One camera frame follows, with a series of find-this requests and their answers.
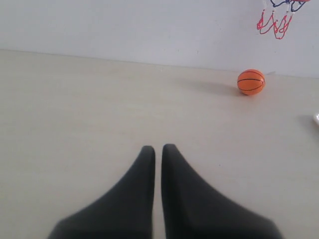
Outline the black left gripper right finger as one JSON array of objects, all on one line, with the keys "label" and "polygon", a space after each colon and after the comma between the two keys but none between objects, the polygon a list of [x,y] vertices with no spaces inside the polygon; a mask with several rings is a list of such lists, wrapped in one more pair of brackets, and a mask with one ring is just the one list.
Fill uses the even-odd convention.
[{"label": "black left gripper right finger", "polygon": [[277,226],[211,187],[174,144],[162,149],[161,197],[168,239],[281,239]]}]

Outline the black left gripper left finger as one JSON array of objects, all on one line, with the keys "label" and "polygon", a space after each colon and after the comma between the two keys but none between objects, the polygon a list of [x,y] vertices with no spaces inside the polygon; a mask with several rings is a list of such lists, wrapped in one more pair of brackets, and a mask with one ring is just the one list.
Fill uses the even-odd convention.
[{"label": "black left gripper left finger", "polygon": [[61,220],[50,239],[151,239],[155,150],[143,146],[126,174],[91,205]]}]

